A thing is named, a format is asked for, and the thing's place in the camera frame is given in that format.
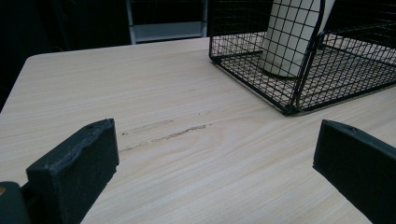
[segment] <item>metal wire grid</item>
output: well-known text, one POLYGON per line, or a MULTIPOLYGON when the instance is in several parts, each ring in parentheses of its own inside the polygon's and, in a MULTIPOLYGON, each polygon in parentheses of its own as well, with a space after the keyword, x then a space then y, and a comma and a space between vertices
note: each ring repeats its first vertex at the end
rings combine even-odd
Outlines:
MULTIPOLYGON (((257 20, 257 12, 269 12, 260 8, 264 4, 241 8, 241 2, 249 1, 219 2, 221 7, 215 7, 216 16, 212 18, 210 58, 284 114, 315 110, 396 82, 395 24, 323 33, 315 39, 314 53, 308 55, 303 49, 296 50, 304 53, 308 64, 301 64, 298 78, 288 80, 262 71, 264 41, 274 41, 266 33, 271 25, 269 14, 261 15, 262 20, 267 21, 257 20)), ((259 2, 272 4, 272 1, 259 2)), ((286 34, 297 36, 290 30, 286 34)), ((286 49, 288 43, 277 45, 286 49)))

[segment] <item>wooden table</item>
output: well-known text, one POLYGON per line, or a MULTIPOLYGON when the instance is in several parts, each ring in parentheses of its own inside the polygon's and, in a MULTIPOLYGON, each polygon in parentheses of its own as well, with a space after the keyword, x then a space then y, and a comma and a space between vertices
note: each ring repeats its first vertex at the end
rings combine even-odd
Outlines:
POLYGON ((84 223, 367 223, 312 168, 323 119, 396 146, 396 88, 284 117, 207 56, 207 38, 37 55, 0 115, 0 180, 82 126, 116 121, 118 171, 84 223))

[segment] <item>white cup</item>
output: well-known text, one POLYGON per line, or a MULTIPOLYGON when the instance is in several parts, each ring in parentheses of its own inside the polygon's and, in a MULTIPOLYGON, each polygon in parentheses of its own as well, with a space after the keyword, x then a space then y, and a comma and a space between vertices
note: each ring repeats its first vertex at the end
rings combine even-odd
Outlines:
MULTIPOLYGON (((326 0, 319 32, 335 0, 326 0)), ((296 78, 318 21, 320 0, 274 0, 260 68, 267 75, 296 78)))

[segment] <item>black wire basket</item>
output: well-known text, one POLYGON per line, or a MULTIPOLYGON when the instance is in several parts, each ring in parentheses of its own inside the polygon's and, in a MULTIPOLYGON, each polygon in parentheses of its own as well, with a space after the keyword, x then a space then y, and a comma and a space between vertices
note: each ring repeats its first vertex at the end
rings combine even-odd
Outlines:
POLYGON ((283 114, 396 84, 396 3, 212 2, 210 59, 283 114))

